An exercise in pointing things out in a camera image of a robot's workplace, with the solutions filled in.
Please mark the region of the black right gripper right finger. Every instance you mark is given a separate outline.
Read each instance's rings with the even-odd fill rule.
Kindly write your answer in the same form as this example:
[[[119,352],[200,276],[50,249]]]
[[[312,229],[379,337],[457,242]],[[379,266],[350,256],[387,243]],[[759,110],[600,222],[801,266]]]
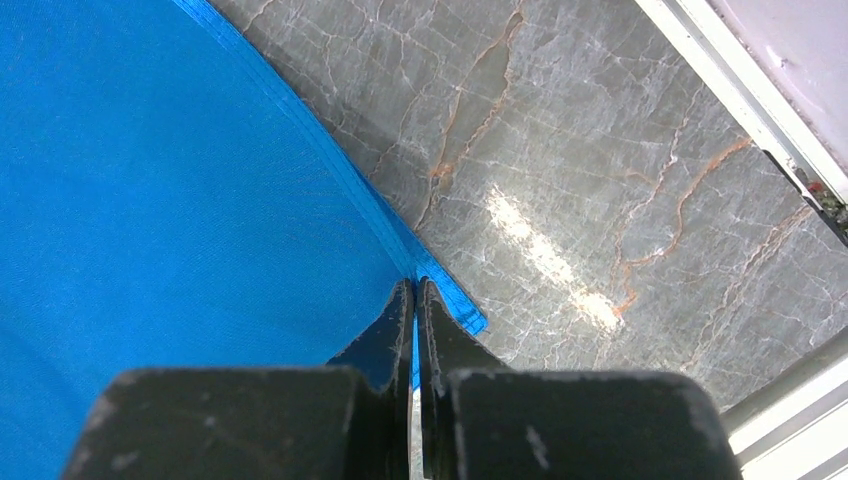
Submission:
[[[519,371],[416,295],[428,479],[737,479],[709,395],[663,371]]]

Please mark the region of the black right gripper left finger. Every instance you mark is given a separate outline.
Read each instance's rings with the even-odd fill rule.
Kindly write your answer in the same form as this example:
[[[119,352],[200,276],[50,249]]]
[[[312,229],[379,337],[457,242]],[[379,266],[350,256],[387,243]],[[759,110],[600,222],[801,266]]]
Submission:
[[[405,479],[415,295],[318,367],[148,368],[95,401],[66,479]]]

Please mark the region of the blue cloth napkin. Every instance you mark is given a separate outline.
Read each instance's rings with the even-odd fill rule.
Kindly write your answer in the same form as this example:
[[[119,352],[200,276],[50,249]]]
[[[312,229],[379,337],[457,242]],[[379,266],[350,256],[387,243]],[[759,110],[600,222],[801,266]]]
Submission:
[[[486,318],[204,1],[1,5],[1,475],[139,367],[319,365],[400,280]]]

